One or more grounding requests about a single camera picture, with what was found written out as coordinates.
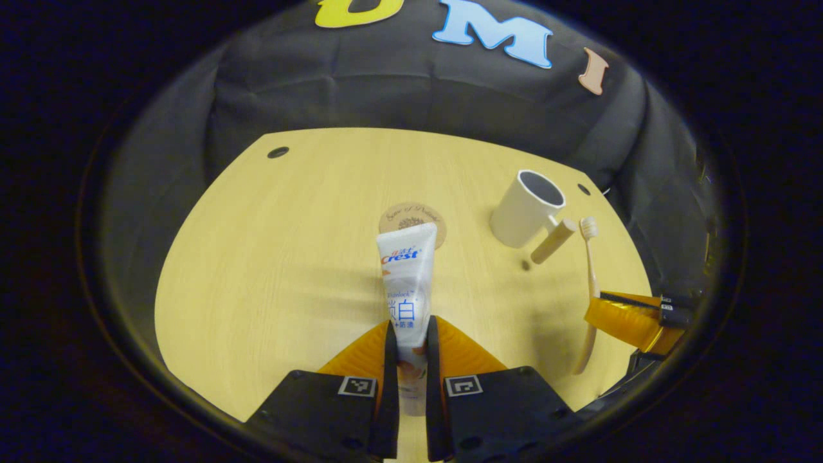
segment wooden cylinder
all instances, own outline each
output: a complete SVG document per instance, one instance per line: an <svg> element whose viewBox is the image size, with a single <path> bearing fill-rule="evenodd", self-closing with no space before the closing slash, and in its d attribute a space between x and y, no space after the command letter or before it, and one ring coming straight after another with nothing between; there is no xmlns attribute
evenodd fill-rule
<svg viewBox="0 0 823 463"><path fill-rule="evenodd" d="M532 262L542 264L543 261L549 258L551 253L561 247L576 231L577 224L568 218L564 218L557 224L557 227L549 233L549 236L532 252Z"/></svg>

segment toothpaste tube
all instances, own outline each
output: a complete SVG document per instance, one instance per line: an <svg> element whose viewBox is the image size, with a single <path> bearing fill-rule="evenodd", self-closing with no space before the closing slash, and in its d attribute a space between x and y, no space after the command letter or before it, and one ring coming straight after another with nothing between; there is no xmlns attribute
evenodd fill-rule
<svg viewBox="0 0 823 463"><path fill-rule="evenodd" d="M377 236L388 314L398 339L403 413L425 414L425 333L431 315L431 270L437 226L423 223Z"/></svg>

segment letter m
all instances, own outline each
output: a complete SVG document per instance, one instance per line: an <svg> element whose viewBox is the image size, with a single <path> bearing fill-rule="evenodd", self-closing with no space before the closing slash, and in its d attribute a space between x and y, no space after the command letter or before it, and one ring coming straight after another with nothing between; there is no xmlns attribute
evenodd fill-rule
<svg viewBox="0 0 823 463"><path fill-rule="evenodd" d="M449 14L443 30L432 35L435 40L469 45L474 42L468 34L471 25L487 49L493 49L509 37L514 37L512 44L504 48L509 56L539 68L551 68L551 61L546 58L546 38L551 35L551 30L546 27L522 17L498 22L484 7L467 0L440 0L440 3L449 6Z"/></svg>

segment light wood tabletop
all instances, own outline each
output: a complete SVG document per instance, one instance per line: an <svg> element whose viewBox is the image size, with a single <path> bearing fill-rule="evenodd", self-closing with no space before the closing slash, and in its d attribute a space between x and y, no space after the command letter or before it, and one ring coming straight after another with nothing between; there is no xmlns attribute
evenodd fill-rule
<svg viewBox="0 0 823 463"><path fill-rule="evenodd" d="M278 147L289 151L270 158ZM166 366L245 421L290 370L319 369L388 319L375 237L384 211L413 201L448 229L435 252L432 314L507 367L535 367L580 409L624 375L635 348L601 332L586 371L570 374L586 332L585 245L578 232L537 265L529 255L545 231L519 250L495 239L489 218L520 169L560 187L558 218L597 219L602 289L651 295L628 232L580 171L436 133L271 133L214 181L174 239L155 306ZM426 461L425 418L401 417L398 460Z"/></svg>

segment mug handle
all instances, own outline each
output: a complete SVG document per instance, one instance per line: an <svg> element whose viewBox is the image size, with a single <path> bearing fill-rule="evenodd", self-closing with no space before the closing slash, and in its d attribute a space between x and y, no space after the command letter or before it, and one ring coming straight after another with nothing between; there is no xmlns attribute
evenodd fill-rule
<svg viewBox="0 0 823 463"><path fill-rule="evenodd" d="M558 223L557 219L549 216L545 227L549 231L549 236L532 251L532 262L535 264L542 264L546 261L570 236L577 232L577 224L568 218L564 218Z"/></svg>

